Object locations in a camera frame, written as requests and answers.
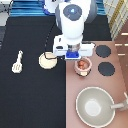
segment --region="white robot body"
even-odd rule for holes
[[[94,5],[94,0],[72,0],[59,3],[55,15],[56,24],[62,30],[62,35],[54,38],[53,54],[55,56],[64,55],[66,60],[92,56],[95,44],[82,44],[84,22],[89,19],[92,1]]]

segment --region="black table surface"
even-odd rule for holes
[[[109,30],[106,20],[97,16],[86,24],[84,40],[111,40],[103,34]],[[51,70],[38,63],[54,22],[54,16],[8,18],[0,50],[0,128],[66,128],[66,63],[59,59]],[[52,51],[59,34],[55,26],[47,51]],[[23,70],[14,74],[11,68],[19,50],[23,51]]]

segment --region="small pot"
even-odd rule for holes
[[[86,67],[83,69],[81,69],[81,66],[79,65],[80,62],[82,62],[82,61],[86,64]],[[92,67],[91,60],[87,57],[83,57],[79,61],[75,61],[74,69],[75,69],[77,74],[79,74],[81,76],[87,76],[90,73],[91,67]]]

